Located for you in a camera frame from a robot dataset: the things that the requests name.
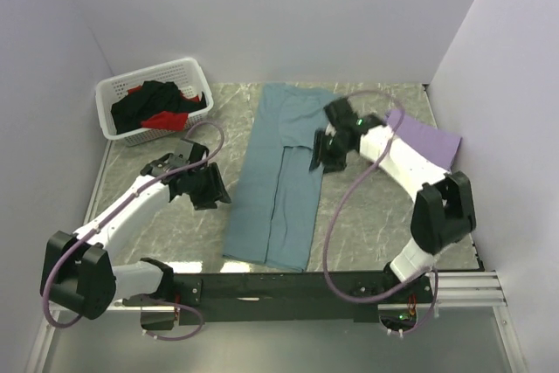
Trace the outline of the blue t shirt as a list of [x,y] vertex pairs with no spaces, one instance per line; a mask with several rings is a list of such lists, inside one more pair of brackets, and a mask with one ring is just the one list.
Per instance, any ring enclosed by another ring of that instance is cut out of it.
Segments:
[[273,268],[307,268],[322,171],[311,169],[314,134],[335,95],[322,88],[264,86],[236,186],[223,255]]

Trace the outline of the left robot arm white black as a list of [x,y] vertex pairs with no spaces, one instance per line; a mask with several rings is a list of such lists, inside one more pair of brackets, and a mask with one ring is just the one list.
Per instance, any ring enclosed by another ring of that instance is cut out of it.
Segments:
[[114,258],[176,197],[189,196],[197,211],[231,201],[212,156],[204,145],[182,139],[174,152],[147,164],[126,193],[97,218],[73,233],[53,234],[40,285],[43,308],[56,303],[94,320],[115,301],[137,295],[156,305],[174,300],[170,266],[152,258],[116,266]]

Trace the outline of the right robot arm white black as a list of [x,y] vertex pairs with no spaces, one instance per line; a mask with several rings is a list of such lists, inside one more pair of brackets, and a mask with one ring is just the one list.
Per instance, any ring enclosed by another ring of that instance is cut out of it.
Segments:
[[328,269],[323,271],[325,281],[338,297],[351,303],[386,299],[402,302],[413,293],[413,282],[432,271],[447,248],[475,230],[471,181],[462,171],[439,167],[401,138],[398,131],[404,122],[404,110],[398,112],[394,124],[389,124],[376,114],[358,115],[349,99],[342,97],[327,104],[324,112],[328,128],[315,132],[310,168],[322,167],[327,173],[343,171],[347,154],[355,151],[371,163],[355,185],[381,169],[413,202],[411,239],[385,267],[381,293],[369,297],[344,293]]

